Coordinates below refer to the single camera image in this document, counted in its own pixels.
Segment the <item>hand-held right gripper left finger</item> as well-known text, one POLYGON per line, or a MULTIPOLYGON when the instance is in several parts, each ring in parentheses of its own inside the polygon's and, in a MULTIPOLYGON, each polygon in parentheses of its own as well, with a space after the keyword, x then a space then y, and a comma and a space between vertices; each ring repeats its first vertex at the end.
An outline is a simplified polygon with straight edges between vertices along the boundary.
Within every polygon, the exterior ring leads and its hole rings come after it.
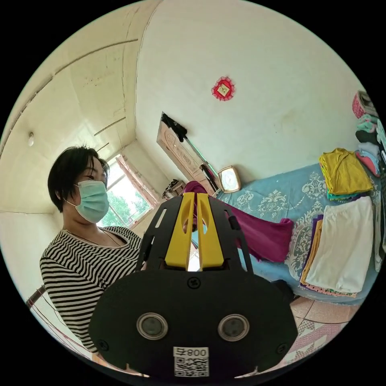
POLYGON ((195 194, 184 193, 181 199, 165 257, 167 267, 173 269, 187 269, 190 258, 195 194))

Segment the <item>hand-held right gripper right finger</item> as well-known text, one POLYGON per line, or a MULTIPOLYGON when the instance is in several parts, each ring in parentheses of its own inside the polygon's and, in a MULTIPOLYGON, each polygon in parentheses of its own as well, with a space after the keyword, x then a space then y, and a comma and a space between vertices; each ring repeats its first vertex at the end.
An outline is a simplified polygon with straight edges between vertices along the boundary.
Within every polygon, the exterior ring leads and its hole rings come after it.
POLYGON ((197 194, 196 207, 200 270, 220 269, 224 264, 224 257, 206 193, 197 194))

